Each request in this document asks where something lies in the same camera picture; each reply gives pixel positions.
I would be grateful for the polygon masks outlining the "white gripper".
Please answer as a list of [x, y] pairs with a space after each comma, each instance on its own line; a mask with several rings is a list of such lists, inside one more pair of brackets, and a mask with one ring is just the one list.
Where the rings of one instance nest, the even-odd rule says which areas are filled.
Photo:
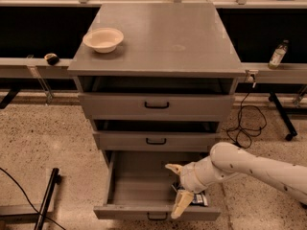
[[183, 214], [193, 201], [194, 194], [206, 190], [210, 185], [228, 181], [239, 175], [237, 172], [225, 172], [217, 168], [210, 157], [205, 157], [198, 162], [191, 162], [184, 166], [166, 164], [165, 168], [179, 175], [180, 184], [185, 189], [177, 191], [171, 213], [172, 219], [178, 219]]

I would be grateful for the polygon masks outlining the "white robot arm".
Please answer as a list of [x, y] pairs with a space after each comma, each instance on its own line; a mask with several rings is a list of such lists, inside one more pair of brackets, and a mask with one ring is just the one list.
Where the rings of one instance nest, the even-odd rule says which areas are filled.
[[209, 155], [186, 165], [166, 164], [177, 174], [182, 189], [177, 191], [171, 218], [178, 219], [188, 208], [194, 195], [210, 185], [246, 174], [252, 176], [302, 204], [307, 204], [307, 168], [248, 153], [233, 144], [219, 142]]

